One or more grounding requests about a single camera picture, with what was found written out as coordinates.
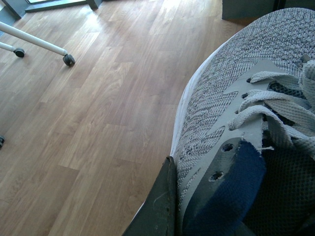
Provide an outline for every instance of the white shoelace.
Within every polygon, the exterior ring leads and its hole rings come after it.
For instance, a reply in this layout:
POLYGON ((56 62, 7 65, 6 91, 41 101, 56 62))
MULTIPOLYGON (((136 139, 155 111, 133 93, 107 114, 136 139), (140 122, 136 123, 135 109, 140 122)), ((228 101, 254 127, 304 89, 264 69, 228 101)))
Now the white shoelace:
POLYGON ((267 129, 276 146, 302 150, 315 160, 315 60, 304 64, 301 78, 263 71, 254 74, 250 83, 265 79, 274 79, 288 89, 300 90, 307 100, 273 91, 250 90, 238 114, 228 123, 229 129, 235 130, 258 114, 265 114, 267 129), (271 110, 257 105, 261 101, 271 110), (273 111, 295 124, 285 125, 273 111))

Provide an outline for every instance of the dark object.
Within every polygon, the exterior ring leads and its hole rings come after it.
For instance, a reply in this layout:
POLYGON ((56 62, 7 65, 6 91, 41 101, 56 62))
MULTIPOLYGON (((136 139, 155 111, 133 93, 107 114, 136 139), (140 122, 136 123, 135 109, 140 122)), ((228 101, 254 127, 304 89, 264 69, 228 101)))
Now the dark object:
POLYGON ((63 61, 67 66, 73 66, 75 64, 75 60, 72 55, 67 54, 63 57, 63 61))
POLYGON ((245 225, 240 225, 265 172, 265 162, 252 144, 241 138, 225 141, 187 206, 183 235, 229 236, 235 232, 252 236, 245 225))
POLYGON ((284 9, 286 0, 275 0, 273 11, 284 9))
POLYGON ((0 135, 0 148, 3 146, 4 141, 5 141, 4 136, 0 135))
POLYGON ((16 56, 23 58, 25 51, 22 48, 17 48, 13 51, 16 56))
POLYGON ((16 17, 16 19, 21 19, 25 15, 25 8, 27 8, 30 5, 26 1, 21 0, 2 1, 10 9, 11 13, 16 17))
POLYGON ((166 158, 149 195, 124 236, 173 236, 175 233, 176 167, 166 158))

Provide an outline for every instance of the gray knit sneaker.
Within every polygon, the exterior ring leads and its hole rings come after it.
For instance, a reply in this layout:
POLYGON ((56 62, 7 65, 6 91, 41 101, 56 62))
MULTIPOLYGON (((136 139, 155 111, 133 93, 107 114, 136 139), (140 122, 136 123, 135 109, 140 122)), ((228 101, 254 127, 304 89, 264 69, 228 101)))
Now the gray knit sneaker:
POLYGON ((223 94, 232 92, 208 131, 223 127, 219 141, 179 187, 180 234, 298 235, 315 207, 315 61, 304 64, 301 78, 261 61, 223 94))

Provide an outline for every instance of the mesh lining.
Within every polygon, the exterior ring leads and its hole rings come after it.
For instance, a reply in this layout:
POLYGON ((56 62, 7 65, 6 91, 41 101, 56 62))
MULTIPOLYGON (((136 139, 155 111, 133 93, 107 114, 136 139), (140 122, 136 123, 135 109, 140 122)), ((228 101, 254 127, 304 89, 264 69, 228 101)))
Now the mesh lining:
POLYGON ((263 157, 267 173, 244 223, 257 236, 290 236, 315 207, 315 162, 280 148, 263 157))
POLYGON ((304 96, 302 91, 289 89, 289 88, 279 84, 278 82, 271 82, 269 85, 269 89, 274 91, 274 92, 280 92, 280 93, 284 93, 286 95, 290 95, 293 97, 299 97, 299 98, 306 99, 306 97, 304 96))

